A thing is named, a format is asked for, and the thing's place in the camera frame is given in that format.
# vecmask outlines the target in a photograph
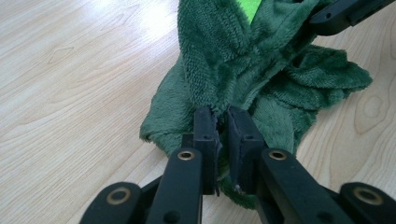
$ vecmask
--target wooden table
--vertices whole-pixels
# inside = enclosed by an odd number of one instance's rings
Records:
[[[322,111],[300,146],[331,189],[361,181],[396,197],[395,12],[316,40],[374,78]],[[78,223],[105,186],[162,174],[167,159],[138,132],[177,60],[177,1],[2,1],[0,31],[0,223]],[[204,223],[259,218],[210,196]]]

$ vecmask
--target green towel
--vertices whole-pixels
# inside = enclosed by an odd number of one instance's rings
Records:
[[[249,112],[269,147],[295,153],[320,109],[372,81],[345,52],[310,45],[316,36],[306,21],[330,2],[263,0],[250,23],[236,0],[180,0],[180,56],[152,99],[140,137],[169,155],[192,132],[195,109],[209,105],[223,123],[227,106],[235,105]],[[233,190],[227,150],[220,152],[220,189],[254,208],[253,196]]]

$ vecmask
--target dark green cloth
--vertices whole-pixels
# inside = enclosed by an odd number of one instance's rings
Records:
[[[223,122],[235,105],[248,110],[269,147],[295,153],[320,109],[372,81],[345,52],[310,45],[315,34],[306,20],[330,1],[298,2],[263,0],[249,23],[236,0],[180,0],[180,56],[152,99],[140,137],[169,155],[192,132],[196,108],[210,105]],[[253,208],[252,196],[233,191],[227,150],[220,152],[220,188]]]

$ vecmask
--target light wood surface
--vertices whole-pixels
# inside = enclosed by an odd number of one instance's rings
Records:
[[[138,138],[178,56],[177,1],[0,3],[0,223],[78,223],[96,194],[141,186],[167,159]],[[322,111],[298,159],[324,186],[361,181],[396,197],[396,4],[316,43],[374,78]],[[204,223],[259,223],[220,196]]]

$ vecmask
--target tabletop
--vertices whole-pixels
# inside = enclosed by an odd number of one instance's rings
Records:
[[[374,79],[321,111],[299,146],[330,189],[360,181],[396,197],[395,12],[315,40]],[[3,0],[0,31],[0,223],[78,223],[104,187],[163,173],[138,133],[179,54],[177,1]],[[221,195],[204,197],[203,222],[260,219]]]

